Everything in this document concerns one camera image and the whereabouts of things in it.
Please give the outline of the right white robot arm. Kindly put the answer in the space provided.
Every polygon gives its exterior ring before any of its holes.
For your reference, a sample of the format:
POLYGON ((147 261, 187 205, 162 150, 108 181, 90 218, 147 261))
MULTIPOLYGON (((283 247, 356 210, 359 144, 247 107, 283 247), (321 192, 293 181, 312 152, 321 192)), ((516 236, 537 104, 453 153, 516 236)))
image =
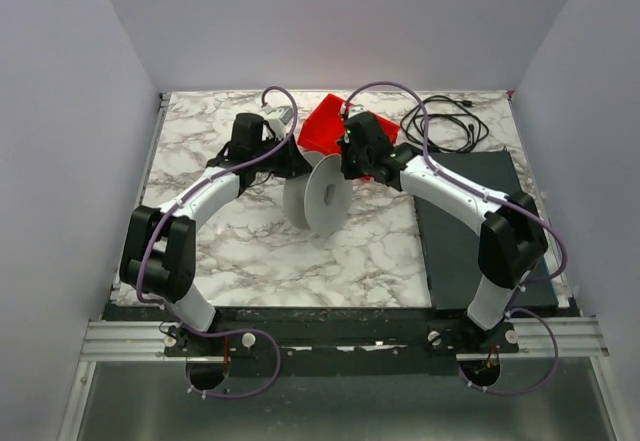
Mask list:
POLYGON ((344 117, 338 141, 347 179, 369 177, 431 203, 466 225, 479 238, 482 274, 466 317, 490 331, 504 318, 514 293, 543 258, 548 242, 533 201, 470 181, 408 143, 394 146, 375 115, 344 117))

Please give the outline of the white cable spool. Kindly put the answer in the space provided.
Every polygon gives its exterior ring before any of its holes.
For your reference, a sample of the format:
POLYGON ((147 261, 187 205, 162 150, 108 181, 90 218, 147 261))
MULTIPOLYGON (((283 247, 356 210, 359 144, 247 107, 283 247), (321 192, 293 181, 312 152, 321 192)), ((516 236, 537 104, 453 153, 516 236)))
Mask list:
POLYGON ((346 223, 353 182, 345 179, 338 154, 302 151, 302 156, 312 170, 284 182, 284 215, 298 229, 330 236, 346 223))

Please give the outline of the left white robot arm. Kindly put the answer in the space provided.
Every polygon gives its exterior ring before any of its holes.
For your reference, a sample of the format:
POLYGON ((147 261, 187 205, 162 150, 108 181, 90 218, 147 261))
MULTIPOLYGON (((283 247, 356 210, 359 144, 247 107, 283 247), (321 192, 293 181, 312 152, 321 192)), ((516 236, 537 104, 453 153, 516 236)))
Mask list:
POLYGON ((293 137, 293 120, 285 106, 237 115, 230 140, 196 182, 159 207, 132 212, 119 278, 141 302, 163 303, 195 331, 210 329, 216 309, 194 284, 197 233, 259 173, 298 180, 311 172, 293 137))

